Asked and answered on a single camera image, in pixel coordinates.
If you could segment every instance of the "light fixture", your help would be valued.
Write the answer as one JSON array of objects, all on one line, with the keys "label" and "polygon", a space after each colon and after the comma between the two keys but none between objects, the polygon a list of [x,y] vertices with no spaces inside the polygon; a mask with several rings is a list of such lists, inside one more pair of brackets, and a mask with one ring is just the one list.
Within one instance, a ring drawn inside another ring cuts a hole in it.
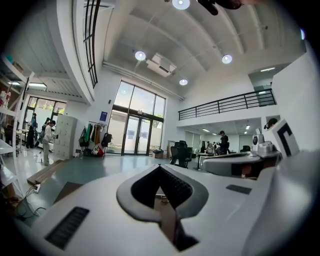
[{"label": "light fixture", "polygon": [[172,4],[178,10],[185,10],[190,6],[190,0],[172,0]]},{"label": "light fixture", "polygon": [[36,83],[36,82],[31,82],[29,83],[30,87],[41,87],[41,88],[47,88],[47,86],[44,83]]},{"label": "light fixture", "polygon": [[188,80],[187,79],[181,79],[179,83],[180,83],[181,86],[186,86],[188,84]]},{"label": "light fixture", "polygon": [[231,63],[231,62],[232,62],[232,56],[231,56],[231,55],[224,55],[224,56],[222,57],[222,62],[223,62],[224,64],[229,64],[229,63]]},{"label": "light fixture", "polygon": [[306,34],[305,34],[304,30],[302,28],[300,28],[300,31],[301,31],[301,39],[305,40]]},{"label": "light fixture", "polygon": [[146,54],[143,52],[143,51],[137,51],[135,53],[135,58],[138,60],[138,61],[144,61],[146,59]]},{"label": "light fixture", "polygon": [[13,85],[13,86],[19,86],[20,83],[19,82],[8,82],[9,85]]},{"label": "light fixture", "polygon": [[270,71],[270,70],[274,70],[274,69],[275,69],[275,67],[270,67],[270,68],[267,68],[267,69],[263,69],[260,72]]}]

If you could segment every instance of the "glass door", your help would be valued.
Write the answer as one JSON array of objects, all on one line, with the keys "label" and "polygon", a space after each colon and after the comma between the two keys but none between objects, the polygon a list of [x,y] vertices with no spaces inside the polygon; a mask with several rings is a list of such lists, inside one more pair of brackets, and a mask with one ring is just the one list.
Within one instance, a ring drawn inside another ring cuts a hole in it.
[{"label": "glass door", "polygon": [[129,115],[127,120],[123,155],[147,155],[150,144],[151,121],[142,117]]}]

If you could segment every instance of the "black chair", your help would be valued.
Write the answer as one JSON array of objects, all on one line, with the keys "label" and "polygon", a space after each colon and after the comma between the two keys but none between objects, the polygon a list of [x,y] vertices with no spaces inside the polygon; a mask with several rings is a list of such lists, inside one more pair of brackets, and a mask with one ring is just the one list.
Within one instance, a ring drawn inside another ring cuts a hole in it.
[{"label": "black chair", "polygon": [[243,148],[240,150],[240,153],[248,152],[248,151],[251,151],[251,147],[250,146],[243,146]]}]

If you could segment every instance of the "black pants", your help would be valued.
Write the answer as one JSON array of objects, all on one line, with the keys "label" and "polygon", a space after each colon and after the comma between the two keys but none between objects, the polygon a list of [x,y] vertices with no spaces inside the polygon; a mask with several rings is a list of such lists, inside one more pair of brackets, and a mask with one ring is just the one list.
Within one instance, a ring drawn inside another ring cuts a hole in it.
[{"label": "black pants", "polygon": [[26,137],[26,144],[25,146],[27,148],[32,148],[34,147],[34,135],[35,135],[35,131],[30,128],[29,132],[28,132],[28,136]]}]

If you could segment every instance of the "balcony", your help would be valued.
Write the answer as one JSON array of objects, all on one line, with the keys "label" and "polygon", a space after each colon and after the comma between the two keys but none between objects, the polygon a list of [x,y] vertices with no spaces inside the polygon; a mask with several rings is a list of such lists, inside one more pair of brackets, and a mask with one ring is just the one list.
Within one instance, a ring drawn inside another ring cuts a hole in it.
[{"label": "balcony", "polygon": [[181,110],[179,121],[276,104],[272,89],[253,91]]}]

